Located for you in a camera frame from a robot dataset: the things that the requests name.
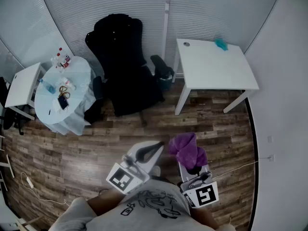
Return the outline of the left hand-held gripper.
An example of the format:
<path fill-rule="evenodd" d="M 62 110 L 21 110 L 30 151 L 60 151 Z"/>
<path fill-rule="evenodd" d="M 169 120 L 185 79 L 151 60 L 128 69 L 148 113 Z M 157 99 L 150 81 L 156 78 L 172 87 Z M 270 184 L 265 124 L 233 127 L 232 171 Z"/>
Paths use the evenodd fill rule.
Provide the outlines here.
<path fill-rule="evenodd" d="M 149 172 L 155 166 L 164 149 L 164 142 L 143 141 L 132 146 L 128 155 L 115 163 L 106 180 L 121 193 L 130 193 L 149 180 Z"/>

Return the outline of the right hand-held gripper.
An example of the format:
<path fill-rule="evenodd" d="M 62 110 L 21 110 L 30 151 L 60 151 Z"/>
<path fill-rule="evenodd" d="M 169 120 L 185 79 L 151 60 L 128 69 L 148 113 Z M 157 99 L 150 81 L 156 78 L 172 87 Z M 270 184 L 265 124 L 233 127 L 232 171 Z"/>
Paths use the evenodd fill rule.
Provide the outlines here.
<path fill-rule="evenodd" d="M 201 168 L 201 175 L 190 174 L 188 169 L 178 162 L 180 177 L 183 182 L 180 189 L 191 208 L 201 208 L 218 201 L 217 182 L 213 181 L 209 166 Z"/>

